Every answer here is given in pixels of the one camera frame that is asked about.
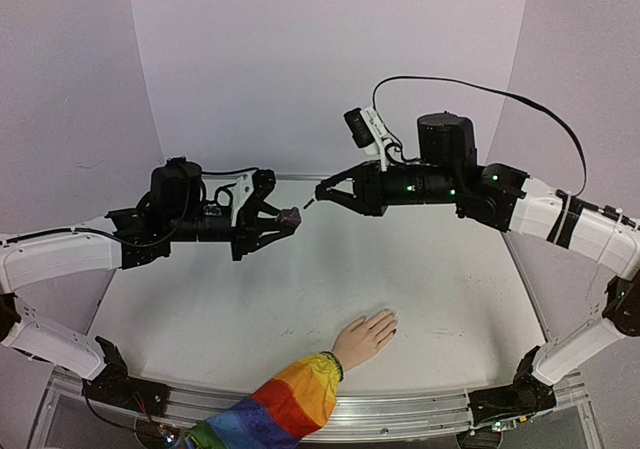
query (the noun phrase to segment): rainbow sleeve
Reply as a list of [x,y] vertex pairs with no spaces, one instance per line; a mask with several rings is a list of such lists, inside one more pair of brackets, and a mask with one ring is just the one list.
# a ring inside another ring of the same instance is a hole
[[174,447],[294,448],[327,424],[342,378],[342,367],[329,352],[300,359],[253,395],[185,431],[185,438]]

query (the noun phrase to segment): human hand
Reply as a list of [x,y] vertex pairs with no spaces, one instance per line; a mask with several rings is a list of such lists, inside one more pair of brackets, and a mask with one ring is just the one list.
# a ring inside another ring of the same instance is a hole
[[391,309],[353,321],[338,335],[331,352],[347,372],[378,354],[396,334],[398,318]]

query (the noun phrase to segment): fingers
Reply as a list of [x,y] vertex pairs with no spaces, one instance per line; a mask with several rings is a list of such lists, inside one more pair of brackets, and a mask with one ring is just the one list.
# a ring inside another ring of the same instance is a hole
[[357,329],[358,327],[360,327],[362,325],[362,323],[364,321],[366,321],[366,320],[367,320],[367,316],[362,316],[359,319],[356,319],[355,321],[353,321],[347,327],[345,327],[345,330],[346,331],[353,331],[353,330]]
[[392,312],[391,314],[386,316],[384,319],[382,319],[380,322],[378,322],[375,326],[373,326],[371,329],[369,329],[369,331],[373,332],[374,334],[379,334],[389,324],[392,324],[393,321],[395,320],[396,320],[396,315]]
[[378,343],[378,351],[381,351],[384,348],[384,346],[389,344],[391,342],[391,339],[393,339],[393,336],[395,335],[396,335],[395,329],[391,331],[389,334],[387,334],[387,336]]
[[389,333],[393,332],[396,329],[396,327],[398,327],[398,320],[394,319],[391,322],[389,322],[386,326],[384,326],[378,332],[378,334],[376,334],[376,342],[379,343],[380,341],[382,341],[385,337],[389,335]]
[[393,315],[393,312],[391,311],[391,309],[384,309],[380,311],[378,314],[376,314],[366,322],[367,329],[373,328],[376,324],[378,324],[384,318],[392,315]]

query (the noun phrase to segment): white table surface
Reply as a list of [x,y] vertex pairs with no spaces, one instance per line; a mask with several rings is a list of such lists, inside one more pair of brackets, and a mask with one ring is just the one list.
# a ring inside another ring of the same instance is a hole
[[[301,206],[314,185],[279,181],[268,201]],[[397,336],[343,394],[508,383],[544,342],[501,234],[453,206],[368,218],[316,202],[302,215],[295,236],[240,263],[227,243],[177,243],[168,259],[118,271],[91,333],[134,375],[248,392],[331,349],[356,317],[396,309]]]

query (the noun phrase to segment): wire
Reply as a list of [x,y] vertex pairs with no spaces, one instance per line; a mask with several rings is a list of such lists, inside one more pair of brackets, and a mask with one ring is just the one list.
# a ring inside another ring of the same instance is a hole
[[[396,152],[400,153],[400,161],[398,161],[395,157],[393,157],[391,154],[389,154],[389,149],[396,149]],[[392,142],[391,144],[389,144],[387,147],[384,148],[384,152],[387,155],[387,158],[393,162],[394,164],[398,165],[398,166],[408,166],[410,164],[405,163],[404,161],[406,160],[404,155],[402,154],[402,146],[400,144],[398,144],[397,142]]]
[[202,200],[206,201],[207,200],[207,185],[204,183],[204,181],[202,179],[200,179],[200,191],[201,191]]
[[138,418],[137,417],[133,421],[133,430],[136,431],[134,433],[134,436],[136,437],[136,441],[138,442],[140,447],[144,447],[144,449],[148,449],[147,446],[143,444],[142,441],[140,440],[140,435],[138,434]]
[[582,144],[580,143],[580,139],[578,138],[576,133],[573,131],[573,129],[571,129],[569,124],[564,122],[560,118],[560,116],[558,116],[551,109],[549,109],[549,108],[543,106],[542,104],[539,104],[539,103],[529,99],[528,97],[524,97],[524,96],[521,96],[519,94],[513,94],[511,92],[500,91],[499,89],[492,89],[490,87],[480,86],[478,84],[472,84],[471,82],[461,81],[461,80],[458,80],[458,79],[450,79],[448,77],[409,76],[409,75],[391,76],[391,77],[387,77],[386,79],[383,79],[382,81],[380,81],[376,85],[376,87],[373,89],[373,93],[371,95],[371,100],[372,100],[372,104],[373,104],[373,108],[374,109],[376,109],[376,93],[378,92],[378,89],[380,89],[380,87],[382,85],[386,84],[387,82],[399,81],[399,80],[441,81],[441,82],[452,82],[454,84],[461,84],[463,86],[472,87],[474,89],[479,89],[481,91],[490,92],[492,94],[497,94],[499,96],[508,97],[510,99],[513,99],[515,101],[520,102],[521,104],[524,104],[525,106],[528,106],[528,107],[530,107],[532,109],[535,109],[536,111],[539,111],[539,112],[542,112],[543,114],[546,114],[551,119],[553,119],[557,124],[559,124],[560,127],[562,127],[564,129],[564,131],[569,135],[569,137],[573,141],[573,145],[575,146],[576,150],[578,151],[578,155],[580,156],[580,162],[582,163],[583,180],[582,180],[582,187],[581,187],[580,191],[578,191],[578,193],[575,195],[575,197],[580,196],[580,194],[582,194],[584,192],[585,188],[587,187],[587,160],[585,158],[584,150],[582,149]]
[[233,176],[235,174],[242,174],[243,172],[257,171],[259,169],[259,167],[247,167],[245,169],[237,169],[235,171],[202,171],[202,174],[204,174],[205,176]]
[[50,236],[52,234],[83,233],[83,234],[96,234],[96,235],[99,235],[99,236],[103,236],[103,237],[106,237],[106,238],[111,239],[113,241],[116,241],[116,242],[118,242],[118,243],[120,243],[120,244],[122,244],[124,246],[129,246],[129,247],[137,247],[137,248],[154,247],[154,246],[157,246],[157,245],[162,244],[163,242],[169,240],[171,238],[171,236],[173,236],[176,233],[176,231],[180,228],[180,226],[184,222],[184,218],[187,215],[187,210],[189,209],[189,198],[190,197],[191,197],[191,185],[188,184],[187,185],[187,196],[186,196],[186,200],[185,200],[185,203],[184,203],[184,208],[182,209],[182,214],[180,215],[180,219],[178,220],[178,223],[164,237],[161,237],[160,239],[158,239],[156,241],[145,243],[145,244],[136,244],[136,243],[133,243],[133,242],[125,241],[124,239],[121,239],[118,236],[114,236],[113,234],[110,234],[110,233],[108,233],[106,231],[101,231],[100,229],[94,229],[92,227],[75,227],[75,228],[61,227],[61,228],[57,228],[57,229],[48,229],[46,231],[32,232],[31,234],[25,234],[23,236],[16,236],[16,237],[13,237],[11,239],[7,239],[6,242],[7,242],[7,244],[14,244],[16,242],[25,241],[25,240],[28,240],[28,239],[36,239],[38,237]]
[[[122,424],[118,424],[117,422],[113,422],[110,421],[109,419],[102,417],[100,414],[98,414],[96,412],[96,410],[93,408],[93,406],[91,405],[91,403],[89,402],[89,398],[87,397],[86,394],[84,394],[84,400],[87,403],[87,407],[89,408],[89,411],[91,411],[91,414],[93,414],[95,417],[97,417],[98,419],[100,419],[102,422],[109,424],[110,426],[113,427],[117,427],[119,429],[124,429],[126,431],[132,432],[133,434],[135,434],[136,436],[138,435],[138,431],[134,428],[134,427],[129,427],[129,426],[124,426]],[[158,435],[156,436],[155,434],[145,434],[145,436],[154,438],[154,439],[158,439],[158,440],[164,440],[165,438]]]
[[[218,187],[216,189],[216,192],[213,194],[213,203],[218,207],[231,207],[231,204],[233,204],[233,193],[229,189],[231,189],[234,186],[235,184],[227,184],[226,186]],[[221,192],[224,192],[229,198],[229,203],[226,206],[223,206],[218,202],[218,197],[220,196]]]
[[133,399],[136,401],[136,404],[138,404],[138,407],[140,408],[142,413],[147,417],[149,424],[157,426],[157,424],[153,421],[153,419],[151,419],[151,416],[147,414],[147,408],[145,407],[144,401],[142,400],[142,398],[138,397],[136,394],[132,394],[132,396],[133,396]]

